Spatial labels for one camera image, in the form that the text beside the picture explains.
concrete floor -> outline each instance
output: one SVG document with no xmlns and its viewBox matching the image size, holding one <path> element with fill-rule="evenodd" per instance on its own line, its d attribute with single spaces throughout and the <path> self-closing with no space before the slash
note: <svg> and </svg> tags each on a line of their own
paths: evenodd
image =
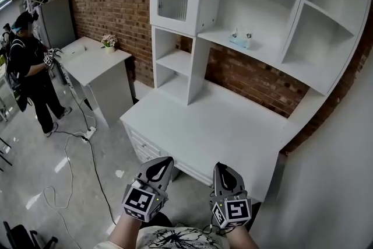
<svg viewBox="0 0 373 249">
<path fill-rule="evenodd" d="M 58 130 L 68 132 L 85 131 L 82 113 L 74 102 L 67 87 L 54 80 L 57 95 L 63 106 L 71 106 L 73 111 L 58 121 Z M 71 188 L 71 173 L 66 163 L 64 146 L 66 134 L 55 133 L 46 138 L 35 118 L 34 107 L 24 113 L 18 112 L 9 90 L 2 86 L 0 96 L 5 99 L 9 122 L 0 122 L 0 136 L 10 143 L 11 149 L 5 157 L 13 167 L 0 160 L 0 220 L 8 221 L 10 226 L 23 224 L 27 230 L 38 231 L 40 245 L 50 237 L 58 238 L 55 248 L 77 248 L 69 238 L 60 216 L 45 203 L 44 187 L 56 189 L 57 206 L 65 206 Z M 83 104 L 84 111 L 93 115 Z M 132 182 L 140 162 L 133 152 L 132 145 L 123 125 L 118 121 L 112 128 L 97 123 L 98 131 L 93 135 L 97 171 L 108 198 L 114 218 L 121 214 L 121 199 L 125 186 Z M 71 137 L 67 145 L 73 171 L 73 195 L 67 209 L 59 210 L 66 221 L 70 234 L 82 249 L 93 248 L 104 241 L 114 228 L 107 204 L 100 191 L 94 173 L 92 153 L 88 144 Z M 181 175 L 170 183 L 167 189 L 169 201 L 163 208 L 172 223 L 203 228 L 209 224 L 209 194 L 211 189 L 192 177 Z M 45 191 L 48 201 L 53 205 L 51 189 Z M 10 247 L 5 229 L 0 223 L 0 243 Z"/>
</svg>

sneaker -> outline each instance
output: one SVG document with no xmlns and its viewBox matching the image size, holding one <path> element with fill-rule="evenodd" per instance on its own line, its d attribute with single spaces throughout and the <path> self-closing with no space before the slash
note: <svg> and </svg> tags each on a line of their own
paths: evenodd
<svg viewBox="0 0 373 249">
<path fill-rule="evenodd" d="M 62 113 L 62 115 L 58 119 L 60 120 L 65 115 L 68 115 L 71 111 L 72 111 L 71 107 L 65 108 L 64 113 Z"/>
<path fill-rule="evenodd" d="M 57 131 L 57 128 L 58 128 L 58 124 L 56 122 L 54 122 L 52 130 L 50 132 L 48 132 L 48 133 L 44 133 L 45 137 L 51 136 L 52 133 L 54 133 L 55 131 Z"/>
</svg>

power strip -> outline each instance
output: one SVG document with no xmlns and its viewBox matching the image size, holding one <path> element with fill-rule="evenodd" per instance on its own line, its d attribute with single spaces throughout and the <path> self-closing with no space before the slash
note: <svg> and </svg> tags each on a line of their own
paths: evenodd
<svg viewBox="0 0 373 249">
<path fill-rule="evenodd" d="M 95 127 L 90 127 L 90 129 L 84 134 L 84 137 L 87 138 L 88 140 L 91 139 L 92 135 L 95 133 L 96 128 Z"/>
</svg>

brick wall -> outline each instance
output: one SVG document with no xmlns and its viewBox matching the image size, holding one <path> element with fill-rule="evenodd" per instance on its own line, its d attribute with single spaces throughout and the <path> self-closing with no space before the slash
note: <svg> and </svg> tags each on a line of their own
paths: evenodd
<svg viewBox="0 0 373 249">
<path fill-rule="evenodd" d="M 103 34 L 115 34 L 118 48 L 133 55 L 129 62 L 133 78 L 153 87 L 149 0 L 72 0 L 72 5 L 78 37 L 100 40 Z M 357 51 L 333 93 L 282 153 L 292 152 L 311 136 L 348 92 L 372 46 L 372 19 L 370 15 Z M 181 38 L 178 46 L 190 51 L 191 44 Z M 291 76 L 216 44 L 210 51 L 206 79 L 285 117 L 293 112 L 308 90 L 307 85 Z"/>
</svg>

flower pot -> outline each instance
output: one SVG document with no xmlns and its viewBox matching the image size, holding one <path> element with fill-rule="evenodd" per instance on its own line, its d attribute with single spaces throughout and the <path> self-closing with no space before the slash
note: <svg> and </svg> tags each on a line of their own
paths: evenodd
<svg viewBox="0 0 373 249">
<path fill-rule="evenodd" d="M 105 50 L 106 50 L 106 54 L 110 54 L 110 53 L 114 53 L 115 52 L 115 48 L 113 46 L 111 46 L 111 47 L 105 47 Z"/>
</svg>

